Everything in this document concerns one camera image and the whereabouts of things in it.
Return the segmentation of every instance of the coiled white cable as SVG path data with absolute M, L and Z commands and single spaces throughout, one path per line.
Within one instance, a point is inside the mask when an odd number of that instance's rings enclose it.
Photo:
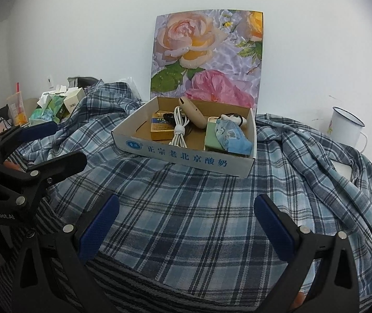
M 189 124 L 190 121 L 185 115 L 185 121 L 183 123 L 183 117 L 181 112 L 182 111 L 179 106 L 177 106 L 174 109 L 174 120 L 176 122 L 176 126 L 174 127 L 174 138 L 169 143 L 169 145 L 187 148 L 184 140 L 184 135 L 186 132 L 185 127 Z

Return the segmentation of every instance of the white box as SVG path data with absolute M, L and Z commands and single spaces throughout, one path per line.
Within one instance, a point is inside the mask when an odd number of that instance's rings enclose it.
M 66 105 L 67 110 L 71 114 L 76 106 L 79 104 L 81 99 L 86 96 L 83 88 L 79 88 L 76 91 L 73 91 L 64 99 L 64 104 Z
M 223 103 L 197 101 L 193 103 L 206 117 L 238 113 L 247 119 L 246 137 L 253 143 L 248 158 L 225 153 L 204 151 L 205 130 L 196 128 L 185 137 L 188 148 L 170 146 L 170 141 L 152 141 L 150 120 L 158 111 L 173 111 L 177 98 L 155 97 L 128 116 L 112 130 L 116 146 L 126 152 L 160 159 L 174 164 L 204 169 L 222 174 L 248 177 L 257 155 L 257 131 L 252 109 Z

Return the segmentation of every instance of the finger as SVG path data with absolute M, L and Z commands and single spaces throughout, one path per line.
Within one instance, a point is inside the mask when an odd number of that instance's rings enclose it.
M 296 298 L 294 299 L 293 303 L 290 306 L 290 309 L 294 310 L 294 309 L 302 306 L 305 299 L 306 299 L 306 295 L 304 295 L 303 292 L 297 293 Z
M 20 167 L 17 164 L 14 164 L 13 162 L 10 161 L 5 161 L 4 166 L 10 169 L 14 169 L 16 171 L 20 171 Z

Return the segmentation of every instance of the peach rose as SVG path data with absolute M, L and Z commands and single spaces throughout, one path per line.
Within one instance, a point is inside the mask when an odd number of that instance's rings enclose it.
M 180 59 L 184 68 L 198 68 L 212 58 L 213 50 L 228 34 L 214 26 L 210 17 L 192 11 L 171 14 L 158 30 L 156 51 L 163 60 Z
M 243 11 L 242 19 L 236 30 L 244 39 L 261 41 L 263 39 L 263 13 L 259 11 Z

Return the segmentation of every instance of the white mug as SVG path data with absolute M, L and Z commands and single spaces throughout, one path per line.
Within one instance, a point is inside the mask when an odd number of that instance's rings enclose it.
M 333 107 L 333 114 L 327 133 L 333 140 L 351 147 L 355 147 L 360 134 L 364 135 L 366 144 L 363 150 L 360 151 L 362 153 L 368 143 L 367 135 L 361 132 L 364 127 L 364 122 L 355 115 L 339 107 Z

